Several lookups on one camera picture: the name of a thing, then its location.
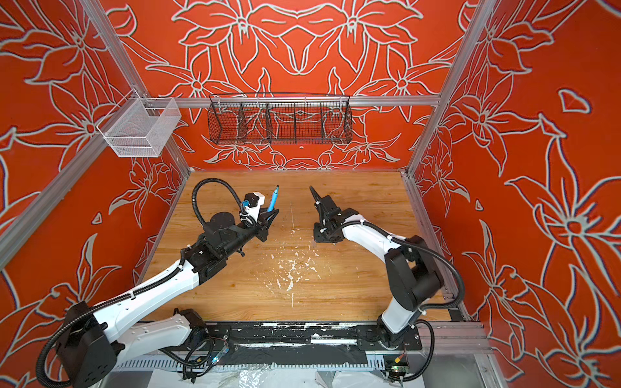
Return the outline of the blue pen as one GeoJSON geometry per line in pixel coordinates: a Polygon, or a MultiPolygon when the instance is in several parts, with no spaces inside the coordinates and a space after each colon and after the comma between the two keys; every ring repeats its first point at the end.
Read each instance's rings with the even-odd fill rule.
{"type": "Polygon", "coordinates": [[[273,210],[275,210],[275,207],[278,201],[278,194],[279,194],[279,186],[276,186],[271,196],[269,205],[268,205],[268,209],[267,209],[268,212],[272,212],[273,210]]]}

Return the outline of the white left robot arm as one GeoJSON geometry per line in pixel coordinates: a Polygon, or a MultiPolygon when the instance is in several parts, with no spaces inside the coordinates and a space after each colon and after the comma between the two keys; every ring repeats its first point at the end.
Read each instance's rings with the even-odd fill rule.
{"type": "Polygon", "coordinates": [[[250,224],[236,224],[230,213],[218,213],[169,268],[93,307],[85,302],[72,306],[37,359],[38,382],[46,387],[90,387],[123,361],[193,342],[205,332],[205,322],[194,310],[182,310],[154,323],[141,321],[213,278],[252,239],[266,241],[277,216],[277,210],[256,206],[243,216],[250,224]]]}

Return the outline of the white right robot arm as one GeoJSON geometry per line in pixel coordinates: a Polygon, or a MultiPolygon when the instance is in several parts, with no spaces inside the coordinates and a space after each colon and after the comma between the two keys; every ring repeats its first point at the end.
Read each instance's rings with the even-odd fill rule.
{"type": "Polygon", "coordinates": [[[314,224],[317,243],[339,243],[344,240],[364,247],[385,265],[392,299],[378,317],[377,341],[394,349],[405,333],[428,310],[444,310],[449,303],[433,303],[445,285],[431,251],[420,236],[410,239],[391,234],[366,220],[351,208],[342,210],[330,196],[322,197],[309,187],[319,220],[314,224]]]}

